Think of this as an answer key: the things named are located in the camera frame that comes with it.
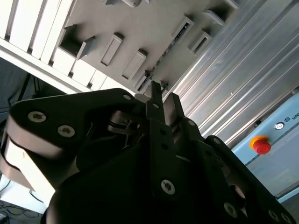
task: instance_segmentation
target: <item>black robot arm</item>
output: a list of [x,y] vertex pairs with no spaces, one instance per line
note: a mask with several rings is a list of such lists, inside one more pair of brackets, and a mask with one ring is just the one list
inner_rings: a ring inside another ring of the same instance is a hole
[[1,170],[37,191],[43,223],[295,223],[177,95],[151,88],[143,102],[111,89],[12,108]]

